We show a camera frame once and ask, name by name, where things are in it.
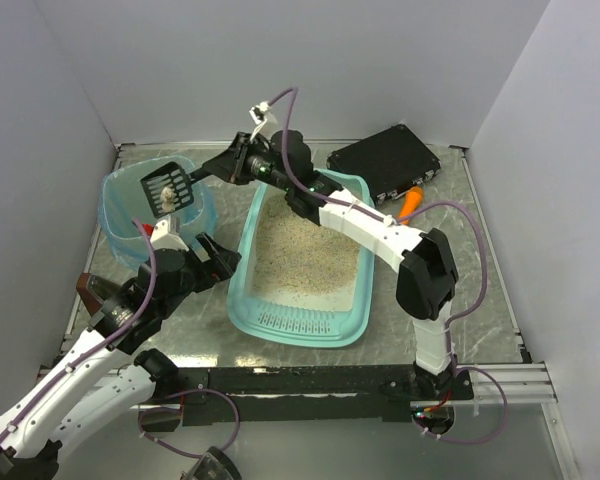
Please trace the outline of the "black litter scoop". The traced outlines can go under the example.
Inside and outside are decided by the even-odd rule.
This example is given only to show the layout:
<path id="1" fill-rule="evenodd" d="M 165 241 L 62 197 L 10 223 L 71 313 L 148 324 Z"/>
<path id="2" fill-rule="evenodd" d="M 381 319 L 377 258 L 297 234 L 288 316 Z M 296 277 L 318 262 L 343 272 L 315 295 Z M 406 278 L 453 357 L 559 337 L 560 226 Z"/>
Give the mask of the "black litter scoop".
<path id="1" fill-rule="evenodd" d="M 192 183 L 192 173 L 187 173 L 175 161 L 164 164 L 140 180 L 143 193 L 155 218 L 161 218 L 192 205 L 195 200 L 194 184 L 196 183 Z M 166 186 L 173 188 L 177 194 L 175 210 L 171 213 L 164 213 L 161 208 L 160 193 Z"/>

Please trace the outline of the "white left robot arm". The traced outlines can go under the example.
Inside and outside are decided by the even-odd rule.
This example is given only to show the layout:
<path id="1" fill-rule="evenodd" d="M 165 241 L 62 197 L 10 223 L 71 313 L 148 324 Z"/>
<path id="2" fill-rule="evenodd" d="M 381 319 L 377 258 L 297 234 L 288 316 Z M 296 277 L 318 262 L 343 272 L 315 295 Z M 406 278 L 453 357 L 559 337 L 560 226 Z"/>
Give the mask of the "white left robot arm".
<path id="1" fill-rule="evenodd" d="M 136 276 L 116 286 L 65 357 L 0 415 L 0 479 L 53 478 L 72 447 L 174 389 L 177 366 L 141 345 L 189 295 L 230 279 L 241 259 L 205 233 L 196 238 L 205 260 L 182 243 L 148 239 L 149 259 Z"/>

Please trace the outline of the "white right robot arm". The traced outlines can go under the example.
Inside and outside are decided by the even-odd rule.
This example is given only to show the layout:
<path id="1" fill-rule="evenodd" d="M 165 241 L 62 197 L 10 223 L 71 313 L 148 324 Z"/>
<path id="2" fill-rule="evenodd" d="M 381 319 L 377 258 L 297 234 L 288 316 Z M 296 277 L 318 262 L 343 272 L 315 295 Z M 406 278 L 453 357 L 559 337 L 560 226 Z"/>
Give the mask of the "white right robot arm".
<path id="1" fill-rule="evenodd" d="M 253 273 L 258 290 L 318 295 L 353 281 L 363 253 L 397 274 L 396 300 L 414 321 L 416 366 L 440 376 L 451 368 L 447 327 L 458 280 L 445 234 L 401 224 L 358 200 L 333 176 L 316 169 L 303 135 L 271 138 L 240 132 L 191 179 L 228 184 L 259 181 L 273 196 L 258 210 Z"/>

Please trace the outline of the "litter waste clumps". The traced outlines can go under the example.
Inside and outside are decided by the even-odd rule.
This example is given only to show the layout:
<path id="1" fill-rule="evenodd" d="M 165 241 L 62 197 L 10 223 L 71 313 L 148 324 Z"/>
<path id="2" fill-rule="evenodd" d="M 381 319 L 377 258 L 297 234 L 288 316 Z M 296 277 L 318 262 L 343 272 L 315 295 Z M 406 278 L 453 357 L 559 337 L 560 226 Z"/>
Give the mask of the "litter waste clumps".
<path id="1" fill-rule="evenodd" d="M 175 201 L 177 194 L 173 188 L 166 186 L 160 193 L 161 208 L 164 213 L 171 213 L 175 210 Z"/>

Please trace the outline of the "teal litter box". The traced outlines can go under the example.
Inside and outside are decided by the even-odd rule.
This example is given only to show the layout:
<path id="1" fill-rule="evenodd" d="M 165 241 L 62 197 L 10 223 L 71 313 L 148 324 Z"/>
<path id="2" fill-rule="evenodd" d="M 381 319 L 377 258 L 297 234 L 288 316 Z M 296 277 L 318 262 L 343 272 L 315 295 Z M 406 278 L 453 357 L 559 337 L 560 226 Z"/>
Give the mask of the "teal litter box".
<path id="1" fill-rule="evenodd" d="M 308 348 L 346 347 L 365 333 L 374 255 L 294 214 L 282 191 L 258 187 L 239 253 L 227 308 L 242 332 Z"/>

